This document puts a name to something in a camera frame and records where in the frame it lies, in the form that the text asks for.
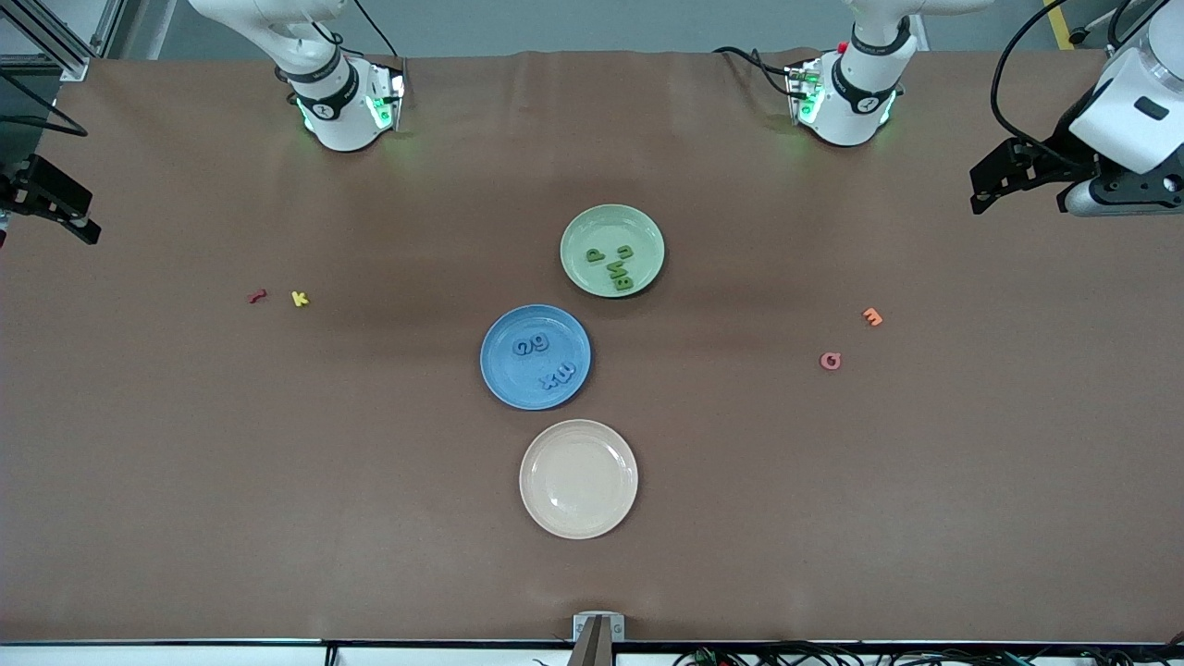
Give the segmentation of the table cover sheet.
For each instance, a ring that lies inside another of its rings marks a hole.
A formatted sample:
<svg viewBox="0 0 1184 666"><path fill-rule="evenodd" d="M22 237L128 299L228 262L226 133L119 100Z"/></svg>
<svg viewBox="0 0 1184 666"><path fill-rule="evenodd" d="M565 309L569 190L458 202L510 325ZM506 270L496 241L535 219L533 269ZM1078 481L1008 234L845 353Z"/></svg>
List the table cover sheet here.
<svg viewBox="0 0 1184 666"><path fill-rule="evenodd" d="M102 238L0 252L0 638L1166 641L1184 216L972 214L993 68L918 55L834 149L722 55L419 59L337 154L268 63L94 64L41 155ZM560 265L609 204L665 241L631 297ZM593 351L545 412L480 370L528 305ZM566 420L639 465L600 538L521 501Z"/></svg>

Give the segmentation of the grey slanted bar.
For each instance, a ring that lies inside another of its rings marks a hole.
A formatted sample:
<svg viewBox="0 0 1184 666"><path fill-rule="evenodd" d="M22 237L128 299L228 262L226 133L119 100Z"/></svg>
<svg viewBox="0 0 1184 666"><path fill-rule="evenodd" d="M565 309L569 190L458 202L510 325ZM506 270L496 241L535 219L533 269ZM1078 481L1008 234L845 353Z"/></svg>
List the grey slanted bar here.
<svg viewBox="0 0 1184 666"><path fill-rule="evenodd" d="M1085 49L1101 49L1107 41L1108 28L1114 12L1124 0L1072 0L1064 4L1063 13L1069 28L1072 45ZM1128 7L1117 21L1117 37L1128 36L1146 13L1148 0L1130 0Z"/></svg>

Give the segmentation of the beige plate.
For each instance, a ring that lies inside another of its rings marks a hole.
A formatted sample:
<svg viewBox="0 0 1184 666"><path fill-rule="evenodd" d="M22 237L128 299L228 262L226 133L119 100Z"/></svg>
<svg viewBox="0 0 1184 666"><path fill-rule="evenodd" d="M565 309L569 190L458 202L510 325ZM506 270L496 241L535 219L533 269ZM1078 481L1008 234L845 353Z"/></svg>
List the beige plate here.
<svg viewBox="0 0 1184 666"><path fill-rule="evenodd" d="M538 527L568 540L596 539L633 510L639 465L613 427L566 420L546 427L527 447L517 488Z"/></svg>

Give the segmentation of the blue plate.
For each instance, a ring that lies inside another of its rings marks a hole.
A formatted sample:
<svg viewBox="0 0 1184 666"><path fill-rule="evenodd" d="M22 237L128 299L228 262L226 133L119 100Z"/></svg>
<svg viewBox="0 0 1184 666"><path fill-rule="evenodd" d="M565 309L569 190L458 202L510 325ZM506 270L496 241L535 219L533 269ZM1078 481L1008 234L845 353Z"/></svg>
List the blue plate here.
<svg viewBox="0 0 1184 666"><path fill-rule="evenodd" d="M517 357L511 345L538 333L549 338L549 350ZM568 312L549 305L514 308L487 329L480 350L480 370L498 401L525 412L545 412L564 405L588 379L593 351L587 329ZM558 388L543 389L540 378L554 374L561 363L575 365L575 374Z"/></svg>

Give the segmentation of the aluminium frame post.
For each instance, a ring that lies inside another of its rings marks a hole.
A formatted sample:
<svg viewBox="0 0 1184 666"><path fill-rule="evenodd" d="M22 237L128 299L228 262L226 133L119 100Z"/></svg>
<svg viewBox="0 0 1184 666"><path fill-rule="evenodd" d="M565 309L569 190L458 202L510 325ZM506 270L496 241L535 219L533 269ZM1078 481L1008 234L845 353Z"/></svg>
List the aluminium frame post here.
<svg viewBox="0 0 1184 666"><path fill-rule="evenodd" d="M107 56L128 0L0 0L0 68L84 81Z"/></svg>

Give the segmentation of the green plate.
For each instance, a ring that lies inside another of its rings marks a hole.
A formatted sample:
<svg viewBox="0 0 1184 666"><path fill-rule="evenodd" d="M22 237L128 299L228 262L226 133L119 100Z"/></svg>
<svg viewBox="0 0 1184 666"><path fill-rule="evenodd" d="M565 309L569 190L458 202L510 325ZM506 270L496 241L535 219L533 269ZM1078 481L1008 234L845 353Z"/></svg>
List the green plate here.
<svg viewBox="0 0 1184 666"><path fill-rule="evenodd" d="M633 278L633 290L616 292L606 265L618 260L617 248L630 245L633 257L624 261L628 275ZM600 249L606 258L588 263L588 248ZM646 290L659 277L667 245L662 231L651 216L629 205L597 205L575 214L561 236L560 265L575 287L606 299L622 299Z"/></svg>

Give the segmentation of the metal clamp bracket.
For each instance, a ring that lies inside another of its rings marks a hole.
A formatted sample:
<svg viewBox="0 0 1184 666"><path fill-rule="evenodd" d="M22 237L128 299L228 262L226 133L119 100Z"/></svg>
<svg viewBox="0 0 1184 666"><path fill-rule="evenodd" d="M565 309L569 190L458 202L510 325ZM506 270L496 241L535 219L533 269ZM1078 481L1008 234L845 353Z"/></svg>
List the metal clamp bracket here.
<svg viewBox="0 0 1184 666"><path fill-rule="evenodd" d="M579 640L585 625L592 623L596 617L603 617L603 629L609 633L610 641L622 642L626 639L626 625L625 616L619 614L619 611L609 610L587 610L579 611L572 617L572 638L571 642Z"/></svg>

